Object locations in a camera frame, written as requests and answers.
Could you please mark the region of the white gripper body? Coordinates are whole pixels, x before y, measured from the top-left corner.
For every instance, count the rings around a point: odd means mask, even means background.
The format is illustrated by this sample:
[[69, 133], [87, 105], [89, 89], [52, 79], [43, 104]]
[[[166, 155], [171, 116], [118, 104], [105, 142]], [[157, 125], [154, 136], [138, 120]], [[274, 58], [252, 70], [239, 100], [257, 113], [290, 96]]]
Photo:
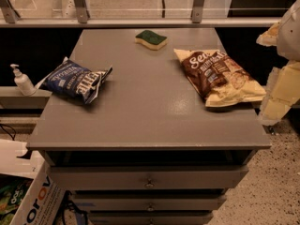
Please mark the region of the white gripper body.
[[280, 21], [277, 53], [288, 60], [300, 61], [300, 0], [292, 4]]

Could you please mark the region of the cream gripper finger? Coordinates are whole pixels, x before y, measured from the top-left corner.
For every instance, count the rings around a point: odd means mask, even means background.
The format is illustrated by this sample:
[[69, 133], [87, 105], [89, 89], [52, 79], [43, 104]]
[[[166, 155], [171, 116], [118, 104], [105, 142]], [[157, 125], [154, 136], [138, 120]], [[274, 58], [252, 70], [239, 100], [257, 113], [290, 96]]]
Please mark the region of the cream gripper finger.
[[265, 47], [276, 46], [278, 43], [278, 28], [280, 22], [274, 23], [267, 31], [260, 34], [256, 43]]
[[259, 121], [264, 126], [273, 126], [299, 99], [300, 62], [289, 61], [283, 68], [273, 67], [260, 106]]

